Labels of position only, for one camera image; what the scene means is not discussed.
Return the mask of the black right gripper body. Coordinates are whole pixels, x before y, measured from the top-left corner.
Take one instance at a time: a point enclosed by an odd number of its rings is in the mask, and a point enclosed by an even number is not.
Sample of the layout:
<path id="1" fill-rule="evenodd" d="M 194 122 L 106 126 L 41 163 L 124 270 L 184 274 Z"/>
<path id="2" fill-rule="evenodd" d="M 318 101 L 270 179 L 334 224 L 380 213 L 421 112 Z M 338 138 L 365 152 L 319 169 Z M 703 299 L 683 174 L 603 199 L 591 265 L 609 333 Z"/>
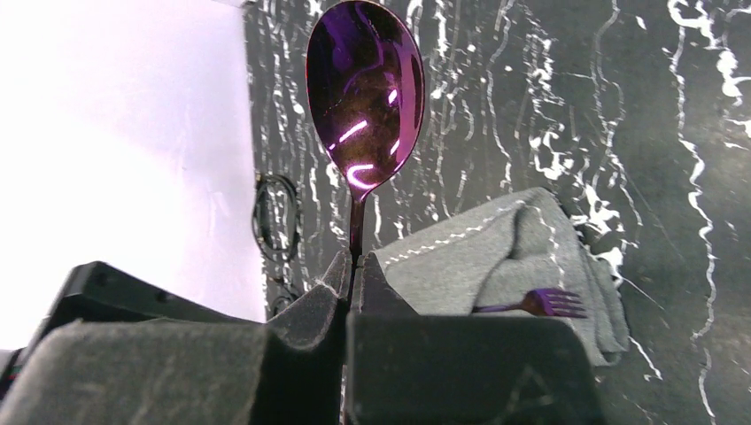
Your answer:
<path id="1" fill-rule="evenodd" d="M 26 347 L 12 352 L 1 366 L 1 398 L 6 398 L 36 347 L 56 328 L 76 321 L 246 323 L 151 285 L 103 261 L 74 267 L 52 307 Z"/>

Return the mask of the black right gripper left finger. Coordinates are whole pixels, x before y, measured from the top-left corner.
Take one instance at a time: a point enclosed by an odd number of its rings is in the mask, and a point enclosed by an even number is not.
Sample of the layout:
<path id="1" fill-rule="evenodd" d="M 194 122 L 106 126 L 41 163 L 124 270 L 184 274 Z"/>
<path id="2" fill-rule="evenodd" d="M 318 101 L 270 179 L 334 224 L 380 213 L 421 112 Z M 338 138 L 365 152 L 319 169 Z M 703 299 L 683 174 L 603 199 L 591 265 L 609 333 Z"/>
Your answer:
<path id="1" fill-rule="evenodd" d="M 336 424 L 347 251 L 266 323 L 74 321 L 28 357 L 4 424 Z"/>

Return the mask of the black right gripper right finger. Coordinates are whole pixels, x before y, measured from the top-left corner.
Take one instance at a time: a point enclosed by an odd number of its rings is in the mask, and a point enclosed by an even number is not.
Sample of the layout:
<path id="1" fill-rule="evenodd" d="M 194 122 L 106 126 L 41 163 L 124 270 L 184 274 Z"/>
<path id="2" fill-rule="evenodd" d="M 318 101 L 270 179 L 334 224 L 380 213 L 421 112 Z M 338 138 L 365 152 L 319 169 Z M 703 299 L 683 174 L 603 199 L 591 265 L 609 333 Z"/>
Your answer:
<path id="1" fill-rule="evenodd" d="M 585 349 L 561 321 L 425 316 L 358 264 L 346 322 L 348 424 L 601 424 Z"/>

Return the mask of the grey fabric napkin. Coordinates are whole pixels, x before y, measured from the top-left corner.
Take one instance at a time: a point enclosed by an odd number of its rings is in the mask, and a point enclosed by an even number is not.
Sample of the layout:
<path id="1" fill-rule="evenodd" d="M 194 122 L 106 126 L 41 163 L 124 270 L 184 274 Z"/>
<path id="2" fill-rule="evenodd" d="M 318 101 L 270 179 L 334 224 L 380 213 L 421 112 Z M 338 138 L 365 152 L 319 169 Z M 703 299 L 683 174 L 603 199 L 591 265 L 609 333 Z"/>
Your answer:
<path id="1" fill-rule="evenodd" d="M 505 195 L 375 251 L 387 282 L 419 314 L 470 315 L 509 305 L 530 290 L 580 296 L 568 319 L 596 367 L 615 365 L 630 332 L 607 261 L 596 259 L 554 196 L 534 188 Z"/>

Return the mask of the purple metal fork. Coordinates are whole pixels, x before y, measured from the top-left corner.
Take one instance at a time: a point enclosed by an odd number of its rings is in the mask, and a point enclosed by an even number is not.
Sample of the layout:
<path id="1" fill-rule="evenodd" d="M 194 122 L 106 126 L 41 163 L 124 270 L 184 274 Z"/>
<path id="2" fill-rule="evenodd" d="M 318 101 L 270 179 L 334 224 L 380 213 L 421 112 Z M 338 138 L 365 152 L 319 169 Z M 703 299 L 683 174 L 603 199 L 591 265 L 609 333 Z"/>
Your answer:
<path id="1" fill-rule="evenodd" d="M 556 288 L 528 291 L 523 299 L 510 305 L 475 306 L 472 313 L 524 311 L 533 316 L 586 319 L 586 310 L 577 293 Z"/>

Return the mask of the purple metal spoon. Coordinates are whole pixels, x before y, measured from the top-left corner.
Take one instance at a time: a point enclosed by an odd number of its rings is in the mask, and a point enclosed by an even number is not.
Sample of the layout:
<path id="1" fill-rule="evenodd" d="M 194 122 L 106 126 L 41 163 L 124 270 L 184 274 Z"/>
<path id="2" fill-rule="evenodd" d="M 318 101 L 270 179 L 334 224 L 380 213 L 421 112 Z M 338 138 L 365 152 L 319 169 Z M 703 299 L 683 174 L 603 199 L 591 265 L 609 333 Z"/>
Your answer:
<path id="1" fill-rule="evenodd" d="M 426 89 L 418 44 L 381 4 L 335 4 L 309 38 L 306 92 L 321 145 L 349 187 L 349 251 L 357 260 L 368 195 L 403 167 L 422 128 Z"/>

